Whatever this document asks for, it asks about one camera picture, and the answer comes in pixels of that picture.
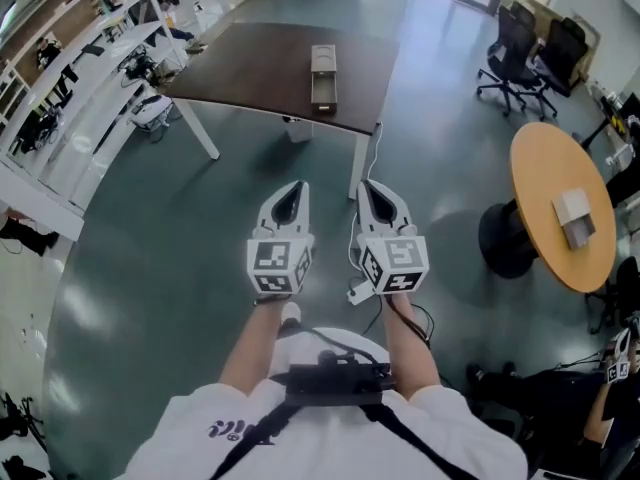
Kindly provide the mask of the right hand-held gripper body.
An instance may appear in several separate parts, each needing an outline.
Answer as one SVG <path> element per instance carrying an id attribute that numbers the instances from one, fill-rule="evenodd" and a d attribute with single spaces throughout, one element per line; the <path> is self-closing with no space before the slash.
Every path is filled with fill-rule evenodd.
<path id="1" fill-rule="evenodd" d="M 415 292 L 429 271 L 425 237 L 414 224 L 398 230 L 360 233 L 359 266 L 375 295 Z"/>

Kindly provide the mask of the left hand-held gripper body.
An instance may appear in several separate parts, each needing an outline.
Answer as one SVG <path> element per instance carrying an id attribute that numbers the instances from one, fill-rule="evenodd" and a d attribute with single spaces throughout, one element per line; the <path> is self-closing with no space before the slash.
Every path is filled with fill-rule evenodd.
<path id="1" fill-rule="evenodd" d="M 299 293 L 312 265 L 314 241 L 308 220 L 286 226 L 261 220 L 246 251 L 246 271 L 257 293 Z"/>

